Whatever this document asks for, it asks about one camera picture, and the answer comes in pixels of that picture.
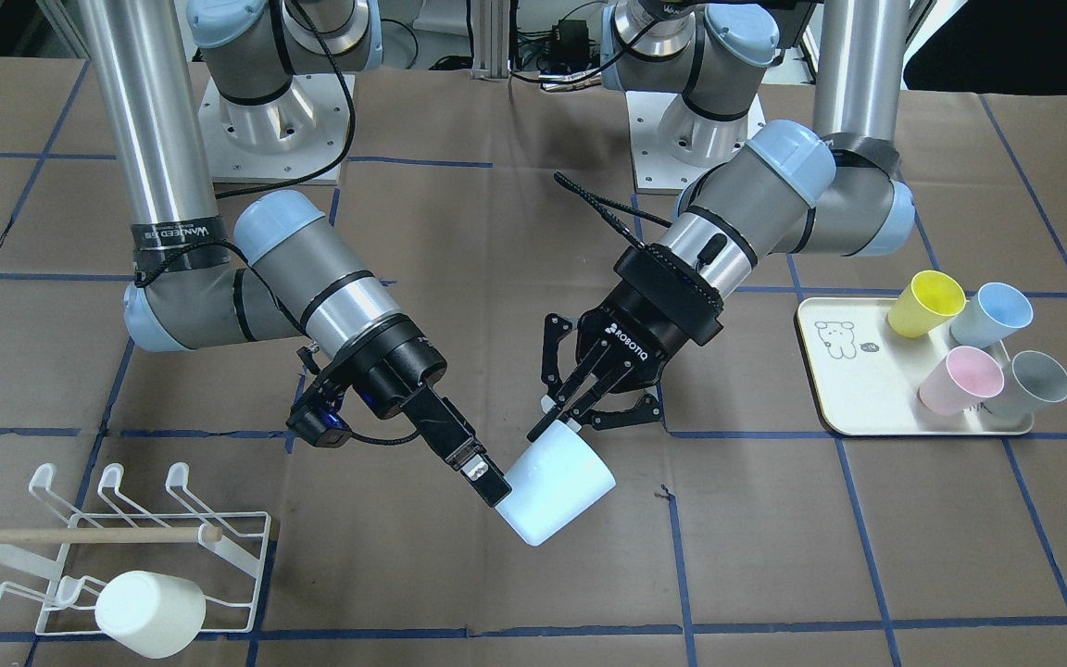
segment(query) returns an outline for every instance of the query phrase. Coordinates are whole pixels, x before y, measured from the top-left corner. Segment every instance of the blue cup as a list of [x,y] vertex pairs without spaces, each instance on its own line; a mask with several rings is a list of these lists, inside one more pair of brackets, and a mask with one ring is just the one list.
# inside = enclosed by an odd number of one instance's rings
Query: blue cup
[[950,334],[962,346],[985,348],[1032,324],[1032,304],[1010,284],[987,283],[953,318]]

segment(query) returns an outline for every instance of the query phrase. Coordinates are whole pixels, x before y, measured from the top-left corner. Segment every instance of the pink cup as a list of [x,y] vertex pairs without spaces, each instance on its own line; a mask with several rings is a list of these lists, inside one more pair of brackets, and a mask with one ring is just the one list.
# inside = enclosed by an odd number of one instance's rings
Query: pink cup
[[1003,391],[1003,368],[978,348],[950,350],[920,383],[920,402],[937,414],[958,414]]

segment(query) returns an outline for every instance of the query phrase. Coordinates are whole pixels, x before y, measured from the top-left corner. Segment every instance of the white wire rack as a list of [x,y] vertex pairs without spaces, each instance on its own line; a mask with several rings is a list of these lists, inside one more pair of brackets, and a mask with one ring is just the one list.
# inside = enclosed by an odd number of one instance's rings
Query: white wire rack
[[[100,635],[102,632],[99,629],[50,630],[47,626],[54,613],[93,612],[97,595],[107,584],[92,575],[73,577],[64,573],[71,544],[165,544],[194,541],[200,547],[212,552],[250,577],[248,600],[232,602],[204,595],[208,603],[242,608],[244,624],[203,629],[200,632],[249,633],[254,628],[258,594],[262,590],[262,576],[266,573],[266,556],[270,547],[270,514],[266,511],[212,510],[187,488],[187,463],[172,464],[166,470],[164,485],[166,494],[186,511],[157,514],[123,493],[123,473],[122,464],[111,463],[101,471],[101,480],[97,482],[97,497],[106,503],[110,511],[85,512],[52,490],[55,465],[45,463],[35,469],[35,474],[27,485],[27,493],[59,517],[65,528],[0,529],[0,566],[47,579],[44,591],[12,579],[0,582],[0,602],[9,593],[41,603],[38,619],[35,621],[37,635]],[[241,531],[236,527],[246,524],[255,526],[256,530]],[[18,544],[60,544],[60,552],[55,558],[48,558]]]

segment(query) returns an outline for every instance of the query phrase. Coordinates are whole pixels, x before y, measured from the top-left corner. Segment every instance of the brown tiled surface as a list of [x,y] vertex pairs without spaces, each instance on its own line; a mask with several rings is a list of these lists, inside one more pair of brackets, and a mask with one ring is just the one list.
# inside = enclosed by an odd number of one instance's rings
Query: brown tiled surface
[[[114,149],[92,68],[71,95],[82,67],[0,60],[0,234],[22,200],[0,252],[0,526],[54,521],[25,497],[42,461],[70,496],[90,461],[93,482],[123,463],[127,493],[161,508],[166,466],[184,460],[213,506],[270,511],[258,632],[169,664],[1067,664],[1067,402],[1038,415],[1040,439],[1008,445],[842,442],[818,420],[792,319],[797,286],[894,290],[936,258],[970,290],[1032,291],[1036,322],[1008,349],[1067,367],[1067,266],[996,131],[1067,254],[1067,98],[903,94],[902,175],[928,244],[915,232],[892,256],[798,256],[796,270],[766,258],[728,300],[727,331],[670,363],[668,431],[585,432],[618,486],[534,550],[420,443],[288,439],[300,339],[126,354],[130,216],[115,161],[84,159]],[[207,69],[192,81],[200,96]],[[325,210],[339,202],[337,229],[448,359],[440,392],[511,465],[544,392],[543,316],[594,307],[622,250],[552,173],[632,200],[622,100],[385,68],[360,77],[356,98],[361,160],[338,190],[301,190]],[[810,120],[808,88],[762,98],[769,117]],[[41,157],[53,131],[57,155]],[[223,200],[221,213],[232,225],[253,200]],[[568,340],[563,364],[572,353]],[[369,434],[410,430],[355,397],[343,414]],[[70,567],[239,587],[207,562],[78,550]],[[34,614],[4,601],[0,664],[26,663]],[[108,641],[38,642],[31,662],[106,663],[144,664]]]

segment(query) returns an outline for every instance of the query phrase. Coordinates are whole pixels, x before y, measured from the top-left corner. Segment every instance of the yellow cup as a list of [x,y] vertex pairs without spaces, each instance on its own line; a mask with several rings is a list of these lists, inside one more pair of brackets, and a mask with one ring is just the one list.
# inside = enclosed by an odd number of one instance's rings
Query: yellow cup
[[911,277],[889,309],[888,324],[905,338],[919,338],[965,307],[966,292],[957,280],[939,270],[923,270]]

